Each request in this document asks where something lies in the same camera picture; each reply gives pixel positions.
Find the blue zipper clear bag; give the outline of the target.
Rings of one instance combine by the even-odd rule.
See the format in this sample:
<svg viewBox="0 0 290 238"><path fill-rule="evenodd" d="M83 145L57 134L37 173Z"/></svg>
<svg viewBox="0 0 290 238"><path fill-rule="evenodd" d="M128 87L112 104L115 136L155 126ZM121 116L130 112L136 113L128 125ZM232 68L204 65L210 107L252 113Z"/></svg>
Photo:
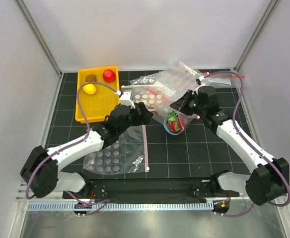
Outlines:
<svg viewBox="0 0 290 238"><path fill-rule="evenodd" d="M153 119L161 123L165 130L171 135L179 135L186 126L195 118L194 115L187 116L170 107L171 101L165 99L151 100Z"/></svg>

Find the red dragon fruit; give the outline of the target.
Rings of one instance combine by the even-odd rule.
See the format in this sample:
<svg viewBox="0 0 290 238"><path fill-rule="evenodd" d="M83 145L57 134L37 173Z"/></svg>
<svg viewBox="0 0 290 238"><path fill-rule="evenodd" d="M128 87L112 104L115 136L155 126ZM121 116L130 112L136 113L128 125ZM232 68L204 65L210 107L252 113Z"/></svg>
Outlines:
<svg viewBox="0 0 290 238"><path fill-rule="evenodd" d="M166 126L171 133L179 134L184 130L185 117L175 111L171 111L166 120Z"/></svg>

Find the red apple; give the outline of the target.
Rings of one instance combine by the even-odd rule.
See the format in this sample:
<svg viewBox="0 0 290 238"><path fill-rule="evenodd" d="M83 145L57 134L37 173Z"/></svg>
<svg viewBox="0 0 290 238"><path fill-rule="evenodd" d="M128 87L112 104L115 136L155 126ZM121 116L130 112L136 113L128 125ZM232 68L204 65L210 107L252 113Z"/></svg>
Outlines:
<svg viewBox="0 0 290 238"><path fill-rule="evenodd" d="M103 72L103 79L107 83L112 83L116 80L116 74L114 71L107 69Z"/></svg>

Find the yellow lemon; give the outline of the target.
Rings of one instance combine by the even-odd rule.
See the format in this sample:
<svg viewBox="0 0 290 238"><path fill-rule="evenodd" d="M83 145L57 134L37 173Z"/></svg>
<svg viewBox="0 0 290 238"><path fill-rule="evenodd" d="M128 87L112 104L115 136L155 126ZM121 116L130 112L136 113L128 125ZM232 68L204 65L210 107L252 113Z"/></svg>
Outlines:
<svg viewBox="0 0 290 238"><path fill-rule="evenodd" d="M82 89L88 95L94 95L96 93L96 87L94 84L86 84Z"/></svg>

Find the brown kiwi fruit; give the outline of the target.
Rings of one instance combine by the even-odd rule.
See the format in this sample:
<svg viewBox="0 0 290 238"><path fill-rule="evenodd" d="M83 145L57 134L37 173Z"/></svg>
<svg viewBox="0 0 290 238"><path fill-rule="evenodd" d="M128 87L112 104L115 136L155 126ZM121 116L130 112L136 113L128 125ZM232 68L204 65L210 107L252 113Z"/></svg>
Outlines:
<svg viewBox="0 0 290 238"><path fill-rule="evenodd" d="M97 81L97 77L96 77L96 75L91 74L91 75L88 75L88 76L85 78L85 81L86 81L86 82L96 82L96 81Z"/></svg>

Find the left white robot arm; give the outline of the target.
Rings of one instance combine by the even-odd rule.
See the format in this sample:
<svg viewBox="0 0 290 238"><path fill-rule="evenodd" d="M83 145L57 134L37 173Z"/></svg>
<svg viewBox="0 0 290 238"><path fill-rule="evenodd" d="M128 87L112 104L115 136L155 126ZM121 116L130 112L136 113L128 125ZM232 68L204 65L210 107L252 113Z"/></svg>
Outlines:
<svg viewBox="0 0 290 238"><path fill-rule="evenodd" d="M26 198L32 199L30 192L36 198L43 198L53 191L70 191L79 198L87 198L91 194L91 183L79 173L64 173L63 168L112 145L129 127L149 124L152 117L144 103L137 103L133 108L119 104L104 122L87 128L85 135L48 149L35 147L20 171L27 184Z"/></svg>

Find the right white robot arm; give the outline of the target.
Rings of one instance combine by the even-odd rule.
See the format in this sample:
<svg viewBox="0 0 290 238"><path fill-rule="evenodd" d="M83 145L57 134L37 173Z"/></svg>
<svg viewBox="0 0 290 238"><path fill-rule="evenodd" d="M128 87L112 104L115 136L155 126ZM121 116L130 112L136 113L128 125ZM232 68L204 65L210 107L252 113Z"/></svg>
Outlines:
<svg viewBox="0 0 290 238"><path fill-rule="evenodd" d="M222 196L227 190L246 194L253 203L261 206L287 195L284 206L290 203L290 167L284 158L276 159L262 149L232 119L229 112L221 109L215 88L201 86L197 91L188 90L171 108L191 116L198 115L205 127L225 141L240 157L250 175L220 172L212 176L210 191Z"/></svg>

